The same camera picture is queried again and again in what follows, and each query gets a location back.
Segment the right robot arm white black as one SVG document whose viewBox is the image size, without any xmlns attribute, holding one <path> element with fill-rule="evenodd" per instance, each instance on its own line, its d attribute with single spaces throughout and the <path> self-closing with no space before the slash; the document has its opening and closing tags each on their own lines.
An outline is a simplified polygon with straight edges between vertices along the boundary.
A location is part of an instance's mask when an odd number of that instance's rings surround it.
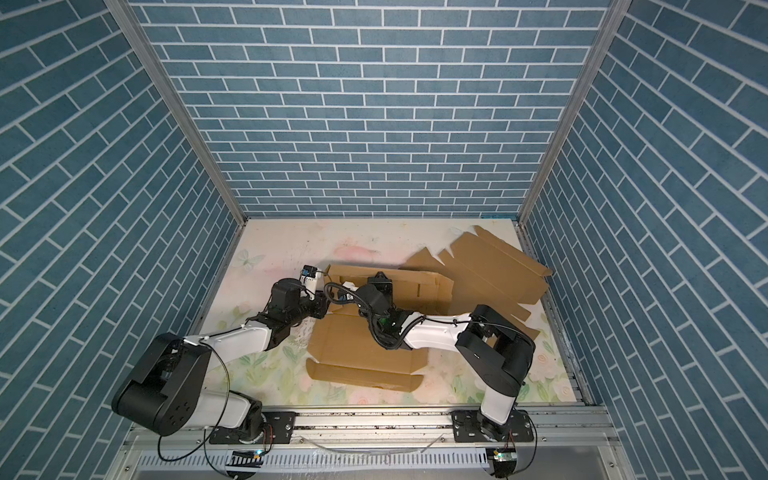
<svg viewBox="0 0 768 480">
<path fill-rule="evenodd" d="M 339 298 L 357 305 L 373 340 L 394 350 L 437 349 L 458 353 L 485 385 L 478 422 L 485 435 L 510 435 L 510 417 L 533 363 L 535 342 L 492 307 L 435 316 L 397 307 L 393 283 L 383 273 L 357 287 L 342 285 Z"/>
</svg>

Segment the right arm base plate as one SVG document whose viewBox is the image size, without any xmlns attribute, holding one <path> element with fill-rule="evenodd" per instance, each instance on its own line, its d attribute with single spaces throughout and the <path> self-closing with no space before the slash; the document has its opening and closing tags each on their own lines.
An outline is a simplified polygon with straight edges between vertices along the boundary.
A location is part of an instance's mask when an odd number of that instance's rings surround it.
<svg viewBox="0 0 768 480">
<path fill-rule="evenodd" d="M 457 443 L 517 443 L 531 442 L 535 438 L 533 422 L 525 410 L 512 410 L 501 425 L 483 416 L 479 410 L 453 410 L 450 419 Z"/>
</svg>

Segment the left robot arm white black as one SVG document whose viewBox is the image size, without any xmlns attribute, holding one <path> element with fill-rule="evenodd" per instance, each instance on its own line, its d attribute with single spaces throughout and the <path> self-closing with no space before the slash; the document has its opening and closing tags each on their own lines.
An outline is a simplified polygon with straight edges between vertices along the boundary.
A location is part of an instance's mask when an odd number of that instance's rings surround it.
<svg viewBox="0 0 768 480">
<path fill-rule="evenodd" d="M 299 278 L 277 281 L 264 309 L 240 326 L 155 337 L 114 394 L 112 411 L 161 437 L 183 428 L 212 427 L 236 443 L 263 440 L 269 428 L 262 403 L 230 387 L 205 389 L 206 374 L 245 355 L 270 351 L 303 320 L 323 317 L 329 301 L 318 288 L 322 277 L 307 266 Z"/>
</svg>

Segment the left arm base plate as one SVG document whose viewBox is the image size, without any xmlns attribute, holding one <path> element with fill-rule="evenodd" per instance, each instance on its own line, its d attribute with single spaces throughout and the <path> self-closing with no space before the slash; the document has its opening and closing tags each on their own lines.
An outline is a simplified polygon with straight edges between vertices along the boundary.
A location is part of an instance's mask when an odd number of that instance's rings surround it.
<svg viewBox="0 0 768 480">
<path fill-rule="evenodd" d="M 210 435 L 212 445 L 284 445 L 291 442 L 297 414 L 291 411 L 262 412 L 237 428 L 219 427 Z"/>
</svg>

